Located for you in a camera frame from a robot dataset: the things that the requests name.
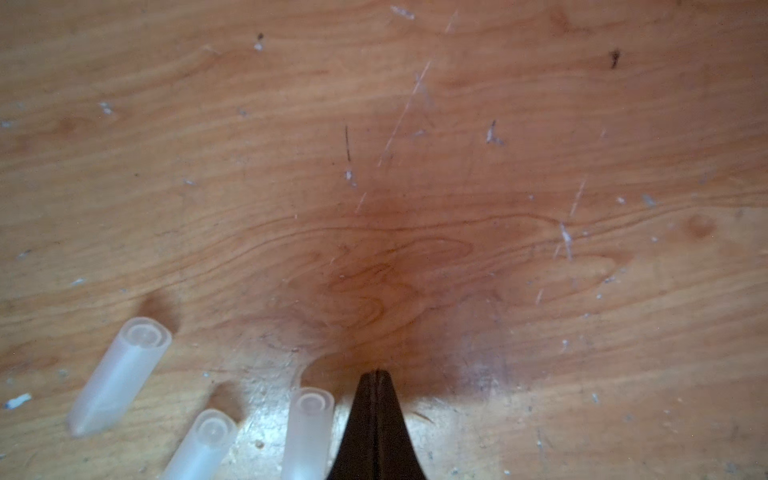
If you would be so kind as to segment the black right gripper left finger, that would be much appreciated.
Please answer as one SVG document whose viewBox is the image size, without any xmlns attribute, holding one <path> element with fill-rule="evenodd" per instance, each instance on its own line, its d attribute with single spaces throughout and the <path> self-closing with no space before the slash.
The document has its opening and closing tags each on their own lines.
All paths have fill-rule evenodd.
<svg viewBox="0 0 768 480">
<path fill-rule="evenodd" d="M 361 376 L 327 479 L 376 478 L 375 372 Z"/>
</svg>

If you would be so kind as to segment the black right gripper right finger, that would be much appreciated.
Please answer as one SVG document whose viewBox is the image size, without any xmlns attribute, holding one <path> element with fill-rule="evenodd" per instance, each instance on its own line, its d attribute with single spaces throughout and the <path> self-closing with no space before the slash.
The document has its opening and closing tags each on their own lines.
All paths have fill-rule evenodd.
<svg viewBox="0 0 768 480">
<path fill-rule="evenodd" d="M 385 370 L 376 370 L 374 374 L 374 478 L 425 480 L 391 375 Z"/>
</svg>

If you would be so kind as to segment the translucent pen cap two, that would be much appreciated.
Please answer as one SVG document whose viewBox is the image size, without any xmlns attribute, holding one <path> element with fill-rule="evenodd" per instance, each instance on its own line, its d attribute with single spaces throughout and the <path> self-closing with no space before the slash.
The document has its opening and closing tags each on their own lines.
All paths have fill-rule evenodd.
<svg viewBox="0 0 768 480">
<path fill-rule="evenodd" d="M 206 409 L 194 420 L 165 467 L 163 480 L 209 480 L 234 444 L 235 421 L 217 409 Z"/>
</svg>

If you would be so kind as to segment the translucent pen cap one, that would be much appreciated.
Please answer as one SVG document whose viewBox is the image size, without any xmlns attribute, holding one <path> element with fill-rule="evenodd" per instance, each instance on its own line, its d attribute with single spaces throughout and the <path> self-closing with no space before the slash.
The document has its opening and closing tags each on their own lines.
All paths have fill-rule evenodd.
<svg viewBox="0 0 768 480">
<path fill-rule="evenodd" d="M 70 434 L 85 437 L 116 425 L 171 343 L 170 330 L 151 318 L 123 324 L 67 416 Z"/>
</svg>

